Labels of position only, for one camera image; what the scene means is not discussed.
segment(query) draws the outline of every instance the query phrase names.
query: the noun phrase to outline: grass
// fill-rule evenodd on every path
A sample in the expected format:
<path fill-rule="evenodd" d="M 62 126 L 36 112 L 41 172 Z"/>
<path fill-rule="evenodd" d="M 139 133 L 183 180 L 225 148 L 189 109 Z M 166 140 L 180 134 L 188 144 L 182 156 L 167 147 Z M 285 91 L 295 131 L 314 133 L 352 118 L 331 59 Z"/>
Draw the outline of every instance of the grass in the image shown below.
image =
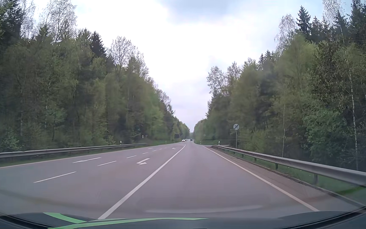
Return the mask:
<path fill-rule="evenodd" d="M 282 173 L 282 174 L 288 175 L 292 178 L 296 178 L 298 180 L 307 182 L 311 185 L 316 185 L 317 187 L 335 192 L 339 195 L 348 197 L 352 200 L 355 200 L 357 202 L 360 202 L 360 203 L 363 203 L 366 205 L 366 187 L 358 186 L 355 184 L 347 183 L 347 182 L 344 182 L 341 180 L 336 180 L 331 177 L 326 177 L 326 176 L 322 176 L 322 175 L 318 175 L 317 183 L 314 184 L 314 174 L 313 173 L 310 173 L 310 172 L 307 172 L 304 170 L 300 170 L 300 169 L 296 169 L 296 168 L 292 168 L 292 167 L 288 167 L 288 166 L 281 165 L 281 164 L 278 164 L 278 167 L 276 169 L 275 163 L 270 162 L 270 161 L 256 159 L 252 156 L 242 155 L 240 153 L 232 152 L 229 150 L 221 150 L 221 151 L 223 151 L 224 153 L 229 154 L 231 156 L 240 158 L 242 160 L 249 161 L 254 164 L 258 164 L 269 170 L 276 170 L 279 173 Z"/>
<path fill-rule="evenodd" d="M 93 155 L 93 154 L 100 154 L 100 153 L 107 153 L 107 152 L 114 152 L 114 151 L 120 151 L 125 149 L 136 149 L 136 148 L 142 148 L 147 147 L 147 145 L 142 146 L 135 146 L 135 147 L 123 147 L 123 148 L 113 148 L 113 149 L 95 149 L 95 150 L 87 150 L 87 151 L 79 151 L 79 152 L 73 152 L 66 155 L 63 155 L 61 153 L 54 153 L 54 154 L 43 154 L 41 156 L 38 156 L 36 158 L 31 159 L 15 159 L 15 161 L 9 161 L 9 162 L 0 162 L 0 167 L 10 166 L 10 165 L 20 165 L 20 164 L 28 164 L 33 162 L 42 162 L 42 161 L 50 161 L 50 160 L 56 160 L 56 159 L 63 159 L 63 158 L 71 158 L 76 156 L 85 156 L 85 155 Z"/>

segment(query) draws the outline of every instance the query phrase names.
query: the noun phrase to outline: car hood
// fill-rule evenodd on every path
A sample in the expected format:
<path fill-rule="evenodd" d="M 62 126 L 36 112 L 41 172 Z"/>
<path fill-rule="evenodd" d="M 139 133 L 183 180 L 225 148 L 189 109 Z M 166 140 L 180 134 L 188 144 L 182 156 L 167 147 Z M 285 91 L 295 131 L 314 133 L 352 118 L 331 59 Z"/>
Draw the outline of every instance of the car hood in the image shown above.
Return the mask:
<path fill-rule="evenodd" d="M 170 229 L 170 228 L 284 228 L 312 224 L 332 218 L 351 215 L 343 211 L 307 212 L 281 218 L 113 218 L 97 220 L 60 213 L 26 213 L 0 216 L 0 228 L 51 228 L 51 229 Z"/>

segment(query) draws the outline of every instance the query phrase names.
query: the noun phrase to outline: road arrow marking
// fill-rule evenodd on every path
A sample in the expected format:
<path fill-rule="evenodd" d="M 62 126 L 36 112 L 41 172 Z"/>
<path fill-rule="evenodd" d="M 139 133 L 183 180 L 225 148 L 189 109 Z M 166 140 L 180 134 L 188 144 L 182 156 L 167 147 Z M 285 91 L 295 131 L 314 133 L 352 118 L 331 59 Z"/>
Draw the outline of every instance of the road arrow marking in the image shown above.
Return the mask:
<path fill-rule="evenodd" d="M 144 161 L 146 161 L 146 160 L 149 160 L 150 158 L 147 158 L 147 159 L 143 159 L 142 161 L 140 161 L 140 162 L 137 162 L 136 164 L 139 164 L 139 165 L 143 165 L 143 164 L 146 164 L 146 162 L 144 162 Z"/>
<path fill-rule="evenodd" d="M 73 163 L 77 163 L 77 162 L 85 162 L 85 161 L 94 160 L 94 159 L 100 159 L 100 157 L 96 157 L 96 158 L 88 159 L 88 160 L 83 160 L 83 161 L 75 161 L 75 162 L 73 162 Z"/>

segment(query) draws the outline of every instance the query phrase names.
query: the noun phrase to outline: windshield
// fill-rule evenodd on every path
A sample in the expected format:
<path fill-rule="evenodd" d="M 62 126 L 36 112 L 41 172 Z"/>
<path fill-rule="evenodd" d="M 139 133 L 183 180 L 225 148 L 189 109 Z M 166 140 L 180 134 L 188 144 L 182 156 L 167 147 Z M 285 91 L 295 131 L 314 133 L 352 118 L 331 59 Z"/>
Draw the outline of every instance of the windshield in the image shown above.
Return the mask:
<path fill-rule="evenodd" d="M 0 215 L 322 211 L 366 212 L 366 1 L 0 0 Z"/>

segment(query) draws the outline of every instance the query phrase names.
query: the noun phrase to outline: solid white line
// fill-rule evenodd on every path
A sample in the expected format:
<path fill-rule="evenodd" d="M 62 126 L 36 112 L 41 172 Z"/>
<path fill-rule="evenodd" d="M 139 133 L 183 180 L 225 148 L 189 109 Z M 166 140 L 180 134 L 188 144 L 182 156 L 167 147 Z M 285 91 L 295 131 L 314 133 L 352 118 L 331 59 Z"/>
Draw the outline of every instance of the solid white line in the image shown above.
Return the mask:
<path fill-rule="evenodd" d="M 213 153 L 215 153 L 215 154 L 219 155 L 218 153 L 214 152 L 213 150 L 211 150 L 211 149 L 209 149 L 209 148 L 206 148 L 206 149 L 208 149 L 208 150 L 210 150 L 211 152 L 213 152 Z M 283 194 L 285 194 L 285 195 L 289 196 L 290 198 L 292 198 L 292 199 L 296 200 L 297 202 L 301 203 L 302 205 L 304 205 L 304 206 L 308 207 L 310 210 L 312 210 L 312 211 L 319 211 L 317 208 L 315 208 L 315 207 L 311 206 L 310 204 L 308 204 L 308 203 L 304 202 L 303 200 L 301 200 L 301 199 L 297 198 L 296 196 L 294 196 L 294 195 L 292 195 L 292 194 L 288 193 L 287 191 L 285 191 L 285 190 L 283 190 L 283 189 L 279 188 L 278 186 L 276 186 L 276 185 L 272 184 L 271 182 L 269 182 L 269 181 L 267 181 L 267 180 L 263 179 L 262 177 L 260 177 L 260 176 L 258 176 L 258 175 L 256 175 L 256 174 L 254 174 L 253 172 L 251 172 L 251 171 L 247 170 L 246 168 L 244 168 L 244 167 L 242 167 L 242 166 L 240 166 L 240 165 L 238 165 L 238 164 L 236 164 L 236 163 L 234 163 L 234 162 L 230 161 L 229 159 L 226 159 L 225 157 L 223 157 L 223 156 L 221 156 L 221 155 L 219 155 L 219 156 L 220 156 L 220 157 L 222 157 L 223 159 L 225 159 L 225 160 L 227 160 L 227 161 L 231 162 L 232 164 L 235 164 L 235 165 L 236 165 L 236 166 L 238 166 L 239 168 L 241 168 L 241 169 L 243 169 L 244 171 L 248 172 L 249 174 L 251 174 L 251 175 L 255 176 L 256 178 L 258 178 L 258 179 L 262 180 L 263 182 L 267 183 L 268 185 L 270 185 L 270 186 L 274 187 L 275 189 L 277 189 L 277 190 L 278 190 L 278 191 L 280 191 L 281 193 L 283 193 Z"/>
<path fill-rule="evenodd" d="M 134 150 L 134 149 L 123 149 L 123 150 L 111 151 L 111 152 L 105 152 L 105 153 L 99 153 L 99 154 L 94 154 L 94 155 L 108 154 L 108 153 L 114 153 L 114 152 L 122 152 L 122 151 L 127 151 L 127 150 Z M 91 156 L 91 155 L 72 156 L 72 157 L 66 157 L 66 158 L 60 158 L 60 159 L 53 159 L 53 160 L 48 160 L 48 161 L 37 161 L 37 162 L 31 162 L 31 163 L 25 163 L 25 164 L 8 165 L 8 166 L 0 167 L 0 169 L 10 168 L 10 167 L 16 167 L 16 166 L 21 166 L 21 165 L 31 165 L 31 164 L 37 164 L 37 163 L 43 163 L 43 162 L 49 162 L 49 161 L 59 161 L 59 160 L 65 160 L 65 159 L 73 159 L 73 158 L 78 158 L 78 157 L 83 157 L 83 156 Z"/>
<path fill-rule="evenodd" d="M 112 162 L 108 162 L 108 163 L 100 164 L 100 165 L 98 165 L 98 166 L 106 165 L 106 164 L 113 163 L 113 162 L 116 162 L 116 161 L 112 161 Z"/>
<path fill-rule="evenodd" d="M 114 204 L 114 206 L 112 206 L 110 209 L 108 209 L 102 216 L 100 216 L 98 219 L 102 220 L 107 218 L 109 215 L 111 215 L 121 204 L 123 204 L 126 200 L 128 200 L 129 197 L 131 197 L 131 195 L 133 195 L 136 191 L 138 191 L 138 189 L 140 189 L 140 187 L 142 187 L 146 182 L 148 182 L 148 180 L 150 180 L 157 172 L 159 172 L 159 170 L 161 168 L 163 168 L 171 159 L 173 159 L 180 151 L 182 151 L 182 149 L 185 148 L 185 146 L 183 146 L 183 148 L 181 148 L 181 150 L 179 150 L 177 153 L 175 153 L 171 158 L 169 158 L 169 160 L 167 160 L 165 162 L 165 164 L 161 165 L 158 169 L 155 170 L 155 172 L 153 172 L 152 174 L 150 174 L 144 181 L 142 181 L 138 186 L 136 186 L 133 190 L 131 190 L 127 195 L 125 195 L 122 199 L 120 199 L 116 204 Z"/>
<path fill-rule="evenodd" d="M 42 182 L 42 181 L 45 181 L 45 180 L 50 180 L 50 179 L 53 179 L 53 178 L 58 178 L 58 177 L 61 177 L 61 176 L 66 176 L 66 175 L 69 175 L 69 174 L 72 174 L 72 173 L 75 173 L 75 172 L 69 172 L 69 173 L 66 173 L 66 174 L 63 174 L 63 175 L 60 175 L 60 176 L 54 176 L 54 177 L 50 177 L 50 178 L 47 178 L 47 179 L 38 180 L 38 181 L 35 181 L 34 183 L 39 183 L 39 182 Z"/>

